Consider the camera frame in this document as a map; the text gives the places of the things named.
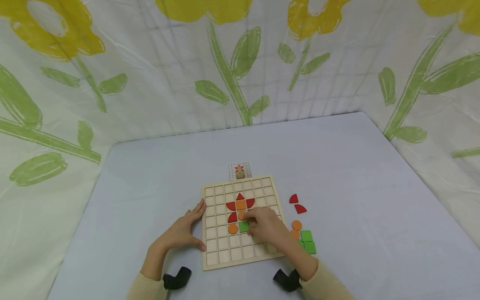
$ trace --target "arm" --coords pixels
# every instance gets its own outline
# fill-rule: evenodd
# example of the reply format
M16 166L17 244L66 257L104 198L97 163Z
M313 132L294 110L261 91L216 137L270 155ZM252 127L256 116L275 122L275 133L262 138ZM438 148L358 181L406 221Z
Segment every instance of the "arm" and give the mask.
M205 251L204 243L191 233L192 224L200 219L205 212L205 202L200 200L194 210L179 218L148 248L144 264L140 273L130 287L127 300L164 300L167 290L163 286L163 262L168 251L172 248L195 246Z

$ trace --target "orange circle piece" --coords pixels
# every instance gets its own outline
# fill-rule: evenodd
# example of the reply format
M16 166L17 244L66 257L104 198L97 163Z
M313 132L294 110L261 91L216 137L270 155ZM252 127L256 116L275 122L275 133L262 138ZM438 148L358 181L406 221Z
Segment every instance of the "orange circle piece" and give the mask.
M237 224L230 224L228 226L228 232L230 234L235 234L235 233L237 233L238 230L239 230L239 228L238 228Z
M293 238L296 239L296 240L300 240L300 232L298 230L291 230L290 231L293 235Z
M292 222L292 228L295 229L295 230L299 230L299 231L300 231L301 228L302 228L301 222L298 221L298 220L293 221L293 222Z

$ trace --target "orange square piece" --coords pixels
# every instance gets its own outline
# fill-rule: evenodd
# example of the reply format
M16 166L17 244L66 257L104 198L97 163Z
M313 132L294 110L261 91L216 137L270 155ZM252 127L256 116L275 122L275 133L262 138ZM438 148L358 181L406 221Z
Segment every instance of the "orange square piece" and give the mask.
M247 204L246 204L245 200L235 201L235 205L237 206L237 210L247 209Z

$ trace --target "table surface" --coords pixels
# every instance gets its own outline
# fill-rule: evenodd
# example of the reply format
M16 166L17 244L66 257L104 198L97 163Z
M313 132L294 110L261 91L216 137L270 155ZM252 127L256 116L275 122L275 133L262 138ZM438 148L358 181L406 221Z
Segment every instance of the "table surface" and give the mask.
M478 299L480 251L363 113L115 145L49 299L124 299L150 243L241 162L273 175L287 223L357 299ZM302 299L272 281L286 258L203 271L197 250L169 253L166 272L181 266L192 277L172 300Z

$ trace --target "yellow flower print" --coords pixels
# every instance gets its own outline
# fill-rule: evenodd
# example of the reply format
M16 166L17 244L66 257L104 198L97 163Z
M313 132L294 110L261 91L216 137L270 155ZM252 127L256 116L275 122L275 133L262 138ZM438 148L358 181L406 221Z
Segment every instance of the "yellow flower print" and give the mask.
M418 0L418 3L430 17L456 13L461 31L480 36L479 0Z
M342 7L350 0L327 0L321 13L308 12L309 0L292 0L288 7L288 26L294 39L303 40L318 34L330 33L342 21Z
M28 11L28 1L4 1L0 15L10 19L12 30L32 49L60 61L69 61L78 53L94 55L105 52L102 40L90 29L90 12L80 0L40 0L62 16L64 36L52 35L43 29Z
M250 12L253 0L156 0L158 9L169 19L198 21L204 14L217 24L233 23Z

